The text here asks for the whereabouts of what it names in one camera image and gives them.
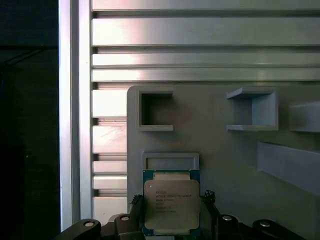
gray plastic panel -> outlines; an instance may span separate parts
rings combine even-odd
[[[196,152],[144,152],[142,159],[146,170],[199,169],[199,154]]]
[[[234,100],[226,93],[247,83],[179,83],[173,88],[173,103],[158,106],[158,116],[170,118],[174,131],[142,132],[137,129],[138,109],[134,99],[141,86],[127,93],[127,196],[143,193],[143,153],[199,153],[201,194],[216,192],[221,213],[237,216],[251,225],[257,219],[271,219],[308,240],[318,240],[317,201],[311,194],[288,182],[257,170],[258,142],[286,145],[316,151],[313,134],[297,134],[289,129],[289,107],[295,102],[320,101],[320,86],[281,86],[278,93],[278,131],[227,131],[235,120]],[[210,232],[203,214],[201,228]]]
[[[227,125],[227,130],[278,130],[278,95],[272,87],[242,87],[226,94],[234,100],[234,111],[240,124]]]
[[[260,142],[257,168],[320,196],[320,152]]]
[[[320,101],[291,105],[289,117],[291,131],[320,133]]]

dark background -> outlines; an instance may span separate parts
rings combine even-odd
[[[4,66],[24,46],[52,49]],[[11,239],[50,239],[60,229],[58,0],[0,1],[0,64],[2,226]]]

screw head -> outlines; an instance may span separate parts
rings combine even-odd
[[[270,227],[270,223],[268,223],[267,221],[262,221],[262,222],[260,222],[260,225],[261,225],[262,227],[264,227],[264,228]]]
[[[223,216],[222,219],[225,220],[225,221],[231,221],[231,220],[232,220],[232,217],[226,215],[226,216]]]
[[[86,223],[84,224],[84,226],[86,226],[86,227],[91,227],[91,226],[93,226],[93,225],[94,225],[94,223],[91,222],[91,221],[88,221],[88,222],[86,222]]]

metal bar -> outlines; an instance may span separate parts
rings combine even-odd
[[[126,161],[94,161],[93,172],[96,175],[102,174],[127,174],[127,162]]]
[[[94,11],[117,10],[315,10],[315,0],[92,0]]]
[[[258,143],[257,169],[320,196],[320,152]]]
[[[127,213],[127,197],[101,197],[94,198],[93,217],[100,221],[101,224],[107,224],[113,215]]]
[[[92,151],[95,154],[125,155],[127,152],[126,122],[110,122],[109,125],[93,126]]]
[[[319,46],[319,24],[317,17],[95,18],[92,44],[96,47]]]
[[[92,91],[94,118],[122,118],[127,116],[127,88],[109,88]]]
[[[126,175],[96,175],[93,177],[93,188],[96,190],[120,190],[127,192]]]
[[[93,215],[91,118],[91,0],[79,1],[80,216]]]
[[[177,67],[94,69],[93,82],[319,81],[320,68]]]
[[[320,67],[318,52],[157,52],[93,54],[94,68]]]
[[[61,230],[80,220],[78,138],[78,6],[59,0],[59,151]]]

slotted metal panel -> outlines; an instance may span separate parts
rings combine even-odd
[[[60,1],[64,15],[70,4],[63,3],[70,1]],[[67,172],[79,164],[80,181],[75,186],[80,194],[81,218],[94,217],[104,224],[107,219],[100,213],[127,209],[128,87],[185,81],[252,82],[260,86],[319,81],[317,0],[78,2],[74,18],[78,18],[79,32],[77,26],[69,29],[71,46],[60,53],[70,57],[78,49],[78,56],[71,60],[79,68],[78,81],[72,80],[73,88],[79,88],[79,103],[73,103],[79,116],[72,115],[70,121],[79,123],[79,159],[69,160],[64,151],[61,167]],[[60,66],[60,71],[67,71],[66,65]],[[64,101],[71,101],[67,92],[64,95]],[[72,147],[70,137],[61,137],[60,144]],[[62,188],[71,188],[70,181],[65,182]]]

